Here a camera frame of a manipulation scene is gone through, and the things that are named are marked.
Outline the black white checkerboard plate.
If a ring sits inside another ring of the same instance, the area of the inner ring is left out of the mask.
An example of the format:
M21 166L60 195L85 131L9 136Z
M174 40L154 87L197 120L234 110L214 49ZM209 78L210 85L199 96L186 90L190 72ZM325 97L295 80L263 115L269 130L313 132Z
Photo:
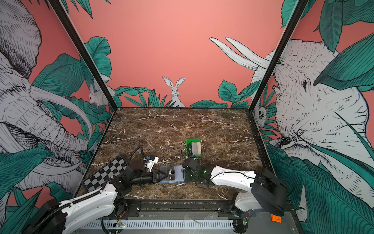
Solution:
M106 181L125 171L126 159L123 156L117 156L103 167L98 169L90 177L82 181L84 190L89 193L101 188Z

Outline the black left frame post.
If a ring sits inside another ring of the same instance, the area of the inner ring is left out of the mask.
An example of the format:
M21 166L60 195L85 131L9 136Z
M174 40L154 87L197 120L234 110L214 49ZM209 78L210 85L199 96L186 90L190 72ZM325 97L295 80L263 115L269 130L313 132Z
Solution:
M114 112L116 112L116 110L118 109L117 104L115 103L113 96L110 94L106 84L101 78L101 75L91 55L89 54L75 26L70 20L68 13L66 12L64 6L62 5L60 1L57 1L57 0L49 0L48 3L53 8L53 11L55 12L61 24L65 28L67 34L69 35L70 39L72 40L73 44L78 50L80 56L83 58L85 65L88 67L88 70L90 71L90 73L92 74L96 82L98 83L99 87L101 88L104 96L109 102L110 107L114 110Z

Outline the blue leather card holder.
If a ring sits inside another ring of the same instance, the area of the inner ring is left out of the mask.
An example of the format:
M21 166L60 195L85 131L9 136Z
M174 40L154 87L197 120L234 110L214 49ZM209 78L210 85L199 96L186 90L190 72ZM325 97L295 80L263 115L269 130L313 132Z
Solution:
M183 183L184 182L184 168L181 165L161 166L160 171L166 173L166 178L159 182L160 184L169 183Z

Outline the black right frame post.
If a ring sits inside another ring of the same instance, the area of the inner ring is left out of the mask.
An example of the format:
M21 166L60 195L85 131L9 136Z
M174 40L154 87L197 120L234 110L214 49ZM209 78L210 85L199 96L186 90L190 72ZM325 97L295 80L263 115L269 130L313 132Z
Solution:
M274 72L275 70L275 67L282 55L282 53L284 52L286 46L287 46L287 43L290 39L290 37L292 36L296 26L297 26L297 23L299 22L300 18L301 18L301 15L303 14L306 6L308 4L308 0L300 0L300 1L297 1L296 2L296 6L294 7L294 10L291 14L291 17L290 17L290 20L289 22L287 23L287 26L286 26L286 29L278 43L278 46L275 50L275 53L272 57L272 60L270 61L270 65L268 66L267 70L266 70L266 73L259 85L259 89L258 91L256 92L256 95L254 97L254 99L252 100L252 103L249 107L249 112L252 113L254 111L254 108L256 106L256 104L258 103L259 99L260 99L260 96L261 96L261 93L264 91L265 87L266 87L266 84L268 83L269 79L271 78L272 76L272 73Z

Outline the stack of credit cards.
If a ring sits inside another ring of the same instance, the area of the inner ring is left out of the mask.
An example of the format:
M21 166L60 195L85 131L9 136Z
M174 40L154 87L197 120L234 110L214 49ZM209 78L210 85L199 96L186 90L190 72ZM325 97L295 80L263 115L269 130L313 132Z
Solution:
M191 143L191 153L196 157L200 156L202 154L201 143L200 142L192 142Z

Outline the orange connector clip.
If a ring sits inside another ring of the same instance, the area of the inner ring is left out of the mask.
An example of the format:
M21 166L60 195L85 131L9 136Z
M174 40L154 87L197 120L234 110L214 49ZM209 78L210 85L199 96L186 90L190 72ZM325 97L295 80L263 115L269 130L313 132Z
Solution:
M280 216L277 216L277 215L271 215L271 220L273 222L277 222L277 223L282 223L282 218Z

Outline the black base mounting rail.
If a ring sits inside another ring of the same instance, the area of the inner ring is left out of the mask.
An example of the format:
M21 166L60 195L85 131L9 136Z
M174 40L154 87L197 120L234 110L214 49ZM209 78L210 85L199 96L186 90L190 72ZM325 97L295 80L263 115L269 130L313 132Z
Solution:
M124 217L139 217L141 212L213 212L223 217L248 217L249 211L235 208L229 200L128 199Z

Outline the black frame post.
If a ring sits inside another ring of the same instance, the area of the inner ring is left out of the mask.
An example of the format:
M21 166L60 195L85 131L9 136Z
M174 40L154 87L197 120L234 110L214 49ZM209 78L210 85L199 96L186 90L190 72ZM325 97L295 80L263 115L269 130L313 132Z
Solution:
M282 53L284 52L286 46L287 46L287 43L290 39L290 37L292 36L296 26L297 26L297 23L299 22L300 18L301 18L301 15L303 14L306 6L308 4L308 0L300 0L300 1L297 1L296 2L296 6L294 7L294 10L291 14L291 17L290 17L290 20L289 22L287 23L287 26L286 26L286 29L278 43L278 46L275 50L275 53L272 57L272 60L270 61L270 65L268 66L267 70L266 70L266 73L259 85L259 89L258 91L256 92L256 95L254 97L254 99L252 100L252 103L249 107L249 112L252 113L254 111L254 108L256 106L256 104L258 103L259 99L260 99L260 96L261 96L261 93L264 91L265 87L266 87L266 84L268 83L269 79L271 78L272 76L272 73L274 72L275 70L275 67L282 55Z
M114 110L114 112L116 112L116 110L118 109L117 104L115 103L113 96L110 94L106 84L101 78L101 75L91 55L89 54L75 26L70 20L68 13L66 12L64 6L62 5L60 1L57 1L57 0L49 0L48 3L53 8L53 11L55 12L61 24L65 28L67 34L69 35L70 39L72 40L73 44L78 50L80 56L83 58L85 65L88 67L88 70L90 71L90 73L92 74L96 82L98 83L99 87L101 88L104 96L109 102L110 107Z

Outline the green plastic card tray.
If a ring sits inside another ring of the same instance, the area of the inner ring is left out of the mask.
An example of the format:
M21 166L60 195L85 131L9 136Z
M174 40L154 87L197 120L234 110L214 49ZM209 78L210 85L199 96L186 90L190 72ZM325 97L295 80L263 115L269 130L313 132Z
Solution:
M196 156L194 156L194 155L191 153L191 143L192 143L192 142L200 142L200 143L201 143L201 140L198 139L198 138L189 138L189 139L187 139L187 140L186 140L186 146L187 146L187 152L186 152L186 155L187 155L188 157L198 159L201 155L196 157Z

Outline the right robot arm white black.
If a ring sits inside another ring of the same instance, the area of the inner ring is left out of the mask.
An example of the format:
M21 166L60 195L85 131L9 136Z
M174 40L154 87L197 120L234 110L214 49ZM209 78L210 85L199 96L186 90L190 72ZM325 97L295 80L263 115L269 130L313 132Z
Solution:
M272 215L284 215L287 186L264 167L259 167L255 171L238 171L218 165L204 166L193 158L186 158L182 168L185 182L196 182L206 187L227 186L242 190L242 193L233 198L233 213L263 209Z

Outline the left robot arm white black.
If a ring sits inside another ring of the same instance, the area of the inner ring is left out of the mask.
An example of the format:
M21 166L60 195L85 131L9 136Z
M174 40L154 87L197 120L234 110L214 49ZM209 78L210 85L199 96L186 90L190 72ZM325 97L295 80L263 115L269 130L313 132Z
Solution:
M160 170L125 170L101 187L80 197L46 202L22 229L23 234L69 234L84 225L109 215L123 217L129 206L123 198L134 185L157 184L168 177Z

